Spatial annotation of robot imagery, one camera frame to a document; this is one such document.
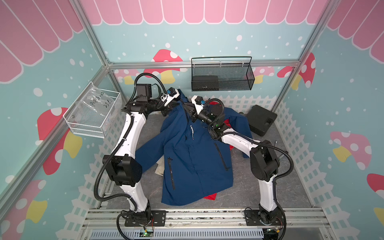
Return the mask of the blue jacket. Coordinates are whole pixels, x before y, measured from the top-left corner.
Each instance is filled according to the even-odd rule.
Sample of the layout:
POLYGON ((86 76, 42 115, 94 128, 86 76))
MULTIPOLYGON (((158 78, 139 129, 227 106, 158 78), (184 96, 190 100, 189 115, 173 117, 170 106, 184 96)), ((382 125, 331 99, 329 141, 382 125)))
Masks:
POLYGON ((192 122, 181 105, 170 112, 160 133, 136 151, 144 172, 161 157, 163 204, 184 206, 233 186, 230 146, 213 140, 207 125, 192 122))

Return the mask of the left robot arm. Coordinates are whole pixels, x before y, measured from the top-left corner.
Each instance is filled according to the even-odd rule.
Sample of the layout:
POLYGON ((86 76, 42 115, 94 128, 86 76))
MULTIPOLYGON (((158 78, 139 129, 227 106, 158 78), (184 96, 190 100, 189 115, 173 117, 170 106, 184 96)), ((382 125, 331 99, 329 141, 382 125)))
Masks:
POLYGON ((161 112, 164 116, 169 113, 180 99, 180 93, 175 88, 165 88, 161 80, 153 74, 139 74, 134 81, 134 91, 129 101, 122 107, 125 113, 125 125, 112 153, 103 157, 102 167, 94 184, 94 197, 97 201, 105 202, 123 197, 129 202, 129 210, 121 211, 117 220, 125 220, 127 226, 142 226, 155 223, 149 200, 144 194, 141 177, 143 168, 136 159, 136 149, 140 133, 149 114, 161 112), (99 185, 104 173, 123 190, 122 193, 102 197, 99 185))

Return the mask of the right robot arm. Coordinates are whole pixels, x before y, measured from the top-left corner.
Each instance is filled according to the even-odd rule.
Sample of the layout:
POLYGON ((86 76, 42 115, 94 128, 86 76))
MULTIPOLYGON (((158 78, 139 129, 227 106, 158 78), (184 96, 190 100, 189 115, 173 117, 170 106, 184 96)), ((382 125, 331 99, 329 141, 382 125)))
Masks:
POLYGON ((215 141, 233 146, 250 158, 252 174, 258 179, 260 190, 259 211, 256 218, 265 226, 274 223, 287 226, 285 211, 277 200, 276 180, 288 176, 294 168, 292 157, 268 141, 256 141, 224 123, 224 104, 219 99, 203 101, 197 97, 192 103, 182 103, 192 121, 207 124, 207 129, 215 141))

